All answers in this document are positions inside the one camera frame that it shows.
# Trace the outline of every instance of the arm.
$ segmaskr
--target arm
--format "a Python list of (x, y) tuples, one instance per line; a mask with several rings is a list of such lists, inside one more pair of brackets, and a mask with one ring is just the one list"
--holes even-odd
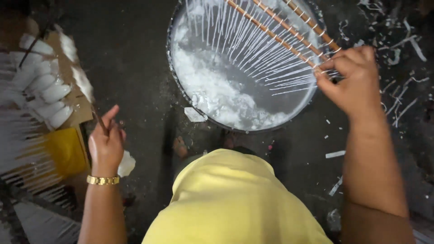
[[(89, 138), (92, 156), (92, 176), (115, 177), (122, 160), (125, 132), (114, 118), (119, 107), (114, 106), (102, 120), (109, 129), (103, 134), (97, 125)], [(78, 244), (126, 244), (127, 236), (123, 206), (118, 185), (91, 185), (86, 193), (84, 215)]]
[(343, 170), (343, 243), (414, 243), (401, 171), (380, 106), (373, 49), (339, 52), (321, 68), (336, 68), (346, 77), (334, 85), (316, 73), (318, 87), (350, 122)]

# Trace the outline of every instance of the foot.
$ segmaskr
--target foot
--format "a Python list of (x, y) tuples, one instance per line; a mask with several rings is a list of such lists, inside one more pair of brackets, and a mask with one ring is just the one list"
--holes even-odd
[(238, 138), (238, 133), (236, 132), (226, 132), (223, 142), (224, 149), (233, 149), (235, 147), (235, 142)]
[(178, 155), (181, 160), (187, 158), (188, 149), (182, 137), (178, 136), (178, 138), (175, 138), (175, 140), (173, 141), (173, 151), (176, 153), (176, 155)]

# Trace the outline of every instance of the yellow shirt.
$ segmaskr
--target yellow shirt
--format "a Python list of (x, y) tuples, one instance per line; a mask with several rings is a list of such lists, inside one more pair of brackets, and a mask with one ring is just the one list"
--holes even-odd
[(264, 160), (213, 151), (184, 168), (143, 244), (328, 243), (306, 206)]

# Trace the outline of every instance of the concrete floor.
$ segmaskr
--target concrete floor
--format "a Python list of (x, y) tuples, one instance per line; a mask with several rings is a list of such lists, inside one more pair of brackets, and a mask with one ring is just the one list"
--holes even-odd
[[(317, 2), (330, 35), (340, 45), (349, 47), (359, 39), (372, 40), (375, 34), (368, 31), (368, 23), (360, 20), (364, 17), (355, 1)], [(191, 123), (184, 115), (183, 108), (189, 105), (169, 70), (165, 44), (176, 3), (176, 0), (104, 3), (76, 0), (65, 6), (71, 18), (62, 26), (76, 41), (81, 65), (95, 88), (97, 107), (103, 113), (119, 104), (118, 119), (126, 122), (125, 149), (137, 161), (131, 175), (122, 180), (123, 195), (136, 196), (134, 204), (125, 210), (129, 243), (140, 243), (151, 222), (170, 201), (170, 146), (174, 135), (180, 134), (188, 140), (191, 154), (210, 151), (219, 145), (220, 128), (210, 122)], [(338, 32), (339, 22), (346, 19), (351, 24), (350, 42), (343, 41)], [(422, 116), (424, 111), (419, 107), (410, 115)], [(418, 123), (408, 122), (405, 126), (419, 128)], [(420, 150), (409, 149), (415, 145), (412, 140), (419, 141), (425, 130), (419, 133), (416, 129), (408, 130), (404, 140), (395, 131), (394, 138), (406, 173), (410, 205), (427, 208), (427, 212), (431, 211), (428, 217), (432, 218), (433, 202), (424, 198), (431, 193), (432, 185), (422, 179), (416, 165), (414, 155)], [(327, 230), (327, 213), (339, 209), (343, 199), (341, 188), (329, 196), (342, 175), (343, 157), (326, 159), (325, 154), (344, 150), (347, 133), (345, 114), (317, 91), (310, 105), (284, 128), (243, 135), (240, 142), (273, 164), (282, 183)], [(274, 151), (266, 155), (272, 141), (275, 141)]]

